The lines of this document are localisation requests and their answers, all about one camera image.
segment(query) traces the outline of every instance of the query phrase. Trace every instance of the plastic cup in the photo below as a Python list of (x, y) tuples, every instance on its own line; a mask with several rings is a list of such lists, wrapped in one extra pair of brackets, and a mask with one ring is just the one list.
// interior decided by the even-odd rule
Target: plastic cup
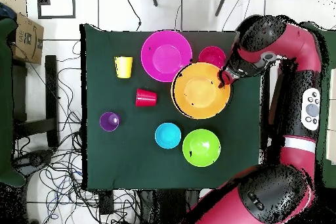
[(202, 50), (199, 54), (198, 60), (200, 62), (207, 62), (217, 66), (218, 68), (222, 68), (224, 66), (225, 53), (219, 47), (209, 46)]
[(118, 78), (130, 78), (133, 57), (114, 57), (115, 71)]
[(120, 116), (113, 112), (106, 112), (101, 115), (100, 126), (105, 131), (114, 131), (120, 123)]
[(136, 101), (135, 106), (155, 106), (156, 105), (156, 93), (143, 89), (136, 89)]
[(156, 129), (155, 141), (161, 148), (175, 148), (181, 140), (181, 130), (173, 123), (162, 123)]

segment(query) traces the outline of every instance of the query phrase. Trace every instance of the red cup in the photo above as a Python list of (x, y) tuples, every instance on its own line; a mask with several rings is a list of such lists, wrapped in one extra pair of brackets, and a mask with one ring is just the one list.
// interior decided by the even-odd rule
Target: red cup
[(155, 106), (156, 99), (156, 93), (142, 89), (136, 89), (135, 106)]

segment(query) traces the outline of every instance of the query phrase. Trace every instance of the purple cup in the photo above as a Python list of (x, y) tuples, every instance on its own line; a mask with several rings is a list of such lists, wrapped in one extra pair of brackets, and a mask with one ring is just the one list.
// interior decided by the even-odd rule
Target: purple cup
[(99, 122), (103, 130), (114, 131), (120, 123), (120, 116), (113, 112), (106, 112), (101, 115)]

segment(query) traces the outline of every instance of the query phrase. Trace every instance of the magenta bowl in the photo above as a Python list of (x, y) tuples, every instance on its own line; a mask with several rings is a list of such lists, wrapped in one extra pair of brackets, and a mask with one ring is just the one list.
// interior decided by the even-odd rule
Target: magenta bowl
[(200, 62), (207, 62), (222, 68), (224, 66), (225, 53), (219, 47), (209, 46), (202, 50), (199, 54), (198, 60)]
[(174, 31), (155, 32), (141, 49), (144, 70), (160, 82), (172, 82), (176, 73), (191, 61), (192, 48), (189, 42)]

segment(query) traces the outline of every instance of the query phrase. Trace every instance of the yellow cup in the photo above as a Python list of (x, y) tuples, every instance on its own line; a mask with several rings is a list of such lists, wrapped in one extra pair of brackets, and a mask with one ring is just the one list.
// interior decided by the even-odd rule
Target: yellow cup
[(130, 78), (133, 57), (114, 57), (115, 71), (118, 78)]

